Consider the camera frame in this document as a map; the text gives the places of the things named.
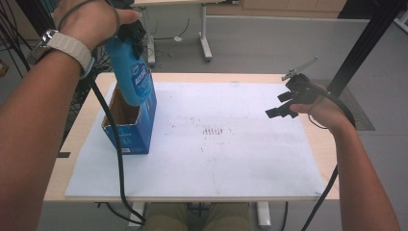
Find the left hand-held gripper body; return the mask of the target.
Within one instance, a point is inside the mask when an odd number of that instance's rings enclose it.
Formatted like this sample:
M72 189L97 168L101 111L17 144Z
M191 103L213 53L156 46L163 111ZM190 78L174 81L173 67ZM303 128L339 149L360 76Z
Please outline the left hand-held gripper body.
M131 24L124 24L119 27L117 36L122 39L135 39L141 40L144 38L146 32L142 26L142 23L137 20Z

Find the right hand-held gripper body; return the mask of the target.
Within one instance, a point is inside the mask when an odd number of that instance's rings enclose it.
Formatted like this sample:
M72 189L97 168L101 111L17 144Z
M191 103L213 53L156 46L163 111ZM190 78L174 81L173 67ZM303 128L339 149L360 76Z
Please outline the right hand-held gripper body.
M319 88L302 73L304 69L314 64L318 60L319 57L315 56L312 60L306 62L305 64L290 69L284 76L281 77L281 80L285 82L285 86L289 89L288 91L292 93L292 101L295 104L311 104L318 97Z

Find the blue bottle with white cap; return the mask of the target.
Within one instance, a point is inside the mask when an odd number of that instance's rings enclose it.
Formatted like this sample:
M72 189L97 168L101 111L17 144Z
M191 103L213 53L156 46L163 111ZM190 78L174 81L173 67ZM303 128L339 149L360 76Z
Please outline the blue bottle with white cap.
M143 104L150 97L153 83L148 67L134 51L132 41L113 38L106 43L105 50L125 102L131 106Z

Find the blue cardboard box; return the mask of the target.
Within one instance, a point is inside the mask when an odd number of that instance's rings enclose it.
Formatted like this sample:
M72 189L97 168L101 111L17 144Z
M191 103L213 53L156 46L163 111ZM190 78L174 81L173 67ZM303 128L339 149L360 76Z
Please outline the blue cardboard box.
M140 106L128 105L115 85L109 110L119 135L123 155L148 154L157 106L154 90Z

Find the person's right hand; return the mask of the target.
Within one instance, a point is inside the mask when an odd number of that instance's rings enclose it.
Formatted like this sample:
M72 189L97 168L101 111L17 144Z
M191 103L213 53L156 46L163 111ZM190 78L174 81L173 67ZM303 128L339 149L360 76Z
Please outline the person's right hand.
M327 128L334 136L354 130L343 111L326 97L319 96L312 104L292 104L290 110L309 116L318 125Z

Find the person's left hand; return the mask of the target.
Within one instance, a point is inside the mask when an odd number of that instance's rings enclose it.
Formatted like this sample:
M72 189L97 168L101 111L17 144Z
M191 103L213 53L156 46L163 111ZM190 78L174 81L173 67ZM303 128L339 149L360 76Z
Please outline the person's left hand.
M121 25L138 19L137 12L117 10L107 0L61 0L54 10L58 31L78 39L89 50L113 38Z

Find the wristwatch with beige band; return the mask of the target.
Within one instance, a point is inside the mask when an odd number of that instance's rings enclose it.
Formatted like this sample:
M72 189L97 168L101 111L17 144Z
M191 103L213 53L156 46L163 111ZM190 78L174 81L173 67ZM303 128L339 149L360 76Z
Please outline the wristwatch with beige band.
M54 29L44 32L26 60L29 64L37 64L51 50L61 51L76 60L82 68L80 79L86 78L90 73L94 64L94 57L88 48L78 39Z

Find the desk with white legs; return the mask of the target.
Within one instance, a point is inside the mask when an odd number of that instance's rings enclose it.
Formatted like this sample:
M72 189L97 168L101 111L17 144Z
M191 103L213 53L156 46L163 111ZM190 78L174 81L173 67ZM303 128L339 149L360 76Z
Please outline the desk with white legs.
M199 7L200 13L200 30L198 38L203 50L204 59L209 62L212 58L212 51L207 40L207 5L217 4L224 0L133 0L131 7L138 9L142 14L142 23L146 31L146 59L147 63L154 66L156 63L155 42L151 26L149 25L149 9L158 6L183 6L196 5Z

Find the white paper sheet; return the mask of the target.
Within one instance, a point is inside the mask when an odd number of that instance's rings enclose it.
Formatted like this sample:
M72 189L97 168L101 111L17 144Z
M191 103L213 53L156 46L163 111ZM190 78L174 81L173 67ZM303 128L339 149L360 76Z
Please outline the white paper sheet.
M155 91L149 153L118 160L98 117L65 196L227 201L322 193L300 120L266 114L284 86L158 82Z

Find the person's right leg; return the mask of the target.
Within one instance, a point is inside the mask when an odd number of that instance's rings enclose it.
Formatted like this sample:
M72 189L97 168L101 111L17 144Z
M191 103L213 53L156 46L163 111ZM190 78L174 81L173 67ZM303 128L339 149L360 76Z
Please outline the person's right leg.
M202 231L250 231L248 203L214 203Z

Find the person's leg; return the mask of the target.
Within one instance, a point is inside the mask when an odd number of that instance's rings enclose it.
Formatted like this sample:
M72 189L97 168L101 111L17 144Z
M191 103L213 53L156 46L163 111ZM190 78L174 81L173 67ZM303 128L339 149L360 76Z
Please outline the person's leg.
M202 231L250 231L248 203L214 203Z
M188 231L185 203L151 203L143 231Z

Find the person's left leg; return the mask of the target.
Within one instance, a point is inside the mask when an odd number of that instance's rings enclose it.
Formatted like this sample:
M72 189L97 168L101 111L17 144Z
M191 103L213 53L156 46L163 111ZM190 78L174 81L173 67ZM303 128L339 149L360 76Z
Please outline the person's left leg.
M188 231L185 203L151 203L143 231Z

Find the black metal stand post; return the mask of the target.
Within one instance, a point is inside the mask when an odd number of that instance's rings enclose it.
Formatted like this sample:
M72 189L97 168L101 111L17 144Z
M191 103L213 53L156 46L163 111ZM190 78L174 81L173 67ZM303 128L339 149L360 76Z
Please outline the black metal stand post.
M394 22L407 0L385 0L358 37L343 64L327 87L335 96L340 96L372 49Z
M54 29L54 20L48 10L43 6L41 0L15 0L19 8L41 36L48 29Z

